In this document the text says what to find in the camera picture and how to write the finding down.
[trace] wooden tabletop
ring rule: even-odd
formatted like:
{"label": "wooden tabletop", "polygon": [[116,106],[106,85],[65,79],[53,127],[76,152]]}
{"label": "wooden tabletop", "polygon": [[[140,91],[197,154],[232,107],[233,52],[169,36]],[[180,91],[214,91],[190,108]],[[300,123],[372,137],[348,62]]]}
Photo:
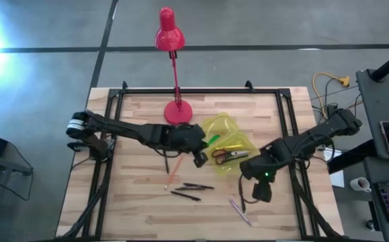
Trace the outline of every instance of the wooden tabletop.
{"label": "wooden tabletop", "polygon": [[[315,125],[308,90],[306,87],[290,89],[299,132],[304,132]],[[108,90],[92,89],[87,109],[103,115]],[[120,120],[136,124],[165,123],[163,110],[172,99],[172,95],[166,94],[125,95]],[[183,99],[193,108],[191,123],[200,124],[204,118],[226,112],[237,121],[239,128],[257,147],[282,136],[273,94],[186,94]],[[286,106],[284,101],[286,120],[288,127],[291,127]],[[74,164],[87,156],[86,151],[77,153]],[[169,159],[171,170],[176,162],[177,158]],[[93,166],[93,161],[88,161],[76,166],[72,171],[57,235],[67,232],[84,210]],[[326,164],[321,160],[311,159],[308,176],[316,207],[332,228],[343,234]],[[173,183],[165,191],[163,188],[168,175],[163,157],[136,140],[118,137],[102,239],[300,238],[287,167],[278,171],[276,181],[271,185],[273,197],[270,203],[247,205],[247,217],[253,227],[246,224],[228,202],[228,198],[233,198],[240,205],[238,178],[238,175],[218,175],[209,163],[196,168],[192,155],[186,155]],[[169,193],[169,190],[182,186],[183,182],[214,186],[215,190],[186,192],[201,198],[201,202]],[[253,182],[245,179],[243,181],[245,197],[248,200],[252,200]],[[308,234],[311,235],[306,207],[304,217]],[[95,219],[91,228],[95,228]]]}

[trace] white mug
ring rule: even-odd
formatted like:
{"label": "white mug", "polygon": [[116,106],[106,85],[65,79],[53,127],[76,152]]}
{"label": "white mug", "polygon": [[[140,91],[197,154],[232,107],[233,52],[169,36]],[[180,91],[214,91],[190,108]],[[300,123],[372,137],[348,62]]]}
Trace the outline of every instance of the white mug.
{"label": "white mug", "polygon": [[349,185],[354,191],[363,191],[363,192],[371,192],[369,181],[364,177],[359,177],[351,180]]}

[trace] orange pencil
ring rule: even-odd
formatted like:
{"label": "orange pencil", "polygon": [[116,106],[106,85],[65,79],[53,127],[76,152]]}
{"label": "orange pencil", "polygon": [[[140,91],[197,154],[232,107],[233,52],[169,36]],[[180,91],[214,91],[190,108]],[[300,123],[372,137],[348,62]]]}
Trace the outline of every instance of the orange pencil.
{"label": "orange pencil", "polygon": [[175,175],[176,171],[178,170],[179,165],[181,165],[181,161],[182,161],[182,159],[183,159],[184,157],[185,157],[185,155],[182,155],[182,156],[179,158],[178,163],[176,163],[175,168],[173,168],[173,171],[172,171],[172,173],[170,174],[169,180],[167,181],[167,184],[166,184],[166,186],[165,186],[165,190],[167,190],[167,186],[172,182],[173,176]]}

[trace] concrete floor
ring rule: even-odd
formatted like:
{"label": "concrete floor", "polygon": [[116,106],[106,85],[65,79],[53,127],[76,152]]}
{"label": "concrete floor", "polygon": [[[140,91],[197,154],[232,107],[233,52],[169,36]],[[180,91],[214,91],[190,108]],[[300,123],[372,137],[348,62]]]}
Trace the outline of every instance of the concrete floor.
{"label": "concrete floor", "polygon": [[[111,0],[0,0],[0,48],[99,47]],[[177,13],[187,45],[389,44],[389,0],[119,0],[108,46],[152,46],[157,12]],[[183,86],[310,86],[313,74],[349,75],[376,68],[389,49],[205,51],[178,54]],[[64,131],[73,112],[85,107],[96,52],[0,54],[0,137],[10,140],[34,166],[32,197],[24,202],[5,193],[0,205],[0,241],[54,236],[73,152]],[[164,52],[112,52],[105,55],[98,87],[170,86],[171,66]],[[328,78],[318,78],[324,93]],[[329,92],[342,87],[332,83]],[[331,95],[345,108],[357,88]],[[365,124],[352,137],[336,138],[351,149],[371,138]],[[28,179],[11,184],[22,189]],[[364,229],[367,204],[339,202],[345,234],[381,239]]]}

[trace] floor tile line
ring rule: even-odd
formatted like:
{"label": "floor tile line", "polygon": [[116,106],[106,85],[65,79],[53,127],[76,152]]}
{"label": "floor tile line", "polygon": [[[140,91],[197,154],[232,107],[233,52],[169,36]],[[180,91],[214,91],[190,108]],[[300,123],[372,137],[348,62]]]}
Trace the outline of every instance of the floor tile line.
{"label": "floor tile line", "polygon": [[103,60],[105,59],[106,47],[107,47],[107,43],[109,42],[109,36],[111,34],[112,24],[114,23],[117,4],[118,4],[118,0],[112,0],[109,14],[107,15],[105,31],[103,33],[103,38],[101,39],[99,54],[97,55],[97,61],[95,62],[93,76],[91,78],[91,82],[89,85],[90,89],[93,87],[97,87],[97,84],[99,83],[101,66],[103,65]]}
{"label": "floor tile line", "polygon": [[[242,51],[242,50],[375,50],[389,49],[389,44],[264,44],[264,45],[202,45],[185,46],[180,51]],[[46,47],[0,48],[0,53],[52,52],[156,52],[154,46]]]}

